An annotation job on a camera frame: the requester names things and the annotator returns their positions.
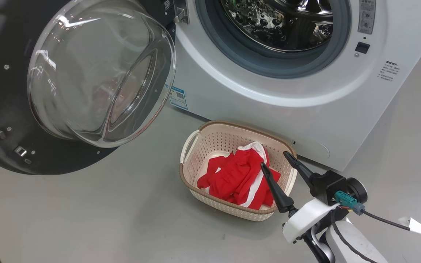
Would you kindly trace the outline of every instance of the red and white garment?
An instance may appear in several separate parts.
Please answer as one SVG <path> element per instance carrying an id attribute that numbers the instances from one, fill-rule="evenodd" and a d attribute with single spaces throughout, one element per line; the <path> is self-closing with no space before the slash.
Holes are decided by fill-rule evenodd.
<path id="1" fill-rule="evenodd" d="M 238 147 L 235 155 L 210 159 L 207 173 L 199 178 L 197 187 L 244 207 L 259 210 L 263 204 L 272 206 L 274 198 L 261 171 L 262 162 L 269 166 L 268 154 L 259 142 Z M 271 171 L 278 181 L 280 173 Z"/>

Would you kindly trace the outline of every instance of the robotic arm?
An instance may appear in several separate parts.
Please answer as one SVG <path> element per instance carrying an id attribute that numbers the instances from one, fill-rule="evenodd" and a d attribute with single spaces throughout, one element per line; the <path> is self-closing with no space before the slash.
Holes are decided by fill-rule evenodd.
<path id="1" fill-rule="evenodd" d="M 299 210 L 294 201 L 272 178 L 270 170 L 261 164 L 262 171 L 281 213 L 289 213 L 282 225 L 287 242 L 303 240 L 320 263 L 387 262 L 376 248 L 351 223 L 342 221 L 351 208 L 362 214 L 368 195 L 364 186 L 354 178 L 345 178 L 333 171 L 324 175 L 311 172 L 290 153 L 284 156 L 309 186 L 313 200 Z M 327 229 L 318 239 L 317 234 Z"/>

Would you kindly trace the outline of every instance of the wire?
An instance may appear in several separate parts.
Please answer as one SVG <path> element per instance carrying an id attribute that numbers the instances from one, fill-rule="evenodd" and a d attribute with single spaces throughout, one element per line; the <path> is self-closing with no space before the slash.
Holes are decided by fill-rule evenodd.
<path id="1" fill-rule="evenodd" d="M 374 215 L 374 214 L 372 214 L 372 213 L 369 213 L 369 212 L 365 211 L 364 209 L 362 209 L 362 210 L 361 210 L 361 212 L 363 212 L 365 215 L 367 215 L 367 216 L 369 216 L 369 217 L 371 217 L 371 218 L 374 218 L 374 219 L 376 219 L 376 220 L 379 220 L 379 221 L 381 221 L 381 222 L 383 222 L 383 223 L 386 223 L 386 224 L 389 224 L 389 225 L 391 225 L 391 226 L 395 226 L 395 227 L 397 227 L 397 228 L 401 228 L 401 229 L 404 229 L 404 230 L 410 231 L 410 228 L 408 228 L 407 226 L 403 226 L 403 225 L 400 225 L 400 224 L 398 224 L 398 223 L 391 222 L 391 221 L 389 221 L 389 220 L 386 220 L 386 219 L 384 219 L 384 218 L 381 218 L 381 217 L 379 217 L 379 216 L 376 216 L 376 215 Z"/>
<path id="2" fill-rule="evenodd" d="M 363 260 L 371 262 L 371 263 L 377 263 L 376 261 L 373 261 L 372 259 L 368 258 L 367 256 L 363 255 L 362 253 L 358 252 L 358 250 L 356 250 L 352 245 L 350 245 L 349 242 L 347 242 L 347 240 L 345 240 L 344 236 L 341 234 L 341 232 L 339 231 L 339 228 L 337 227 L 336 223 L 335 223 L 335 212 L 337 211 L 337 209 L 334 209 L 331 212 L 331 225 L 334 228 L 335 233 L 339 236 L 339 238 L 341 239 L 341 241 L 347 246 L 349 247 L 350 250 L 352 250 L 352 252 L 356 253 L 358 256 L 360 256 Z"/>

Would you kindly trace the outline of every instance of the washing machine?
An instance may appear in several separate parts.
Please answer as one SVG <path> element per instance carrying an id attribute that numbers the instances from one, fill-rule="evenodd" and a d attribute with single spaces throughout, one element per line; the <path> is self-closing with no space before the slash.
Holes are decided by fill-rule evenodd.
<path id="1" fill-rule="evenodd" d="M 80 170 L 169 102 L 342 170 L 420 56 L 414 1 L 0 0 L 0 166 Z"/>

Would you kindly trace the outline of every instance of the washing machine door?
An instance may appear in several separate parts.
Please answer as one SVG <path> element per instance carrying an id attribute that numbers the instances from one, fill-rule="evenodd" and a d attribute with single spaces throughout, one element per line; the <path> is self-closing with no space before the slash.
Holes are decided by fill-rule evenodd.
<path id="1" fill-rule="evenodd" d="M 145 130 L 174 80 L 172 10 L 168 0 L 0 3 L 0 166 L 72 172 Z"/>

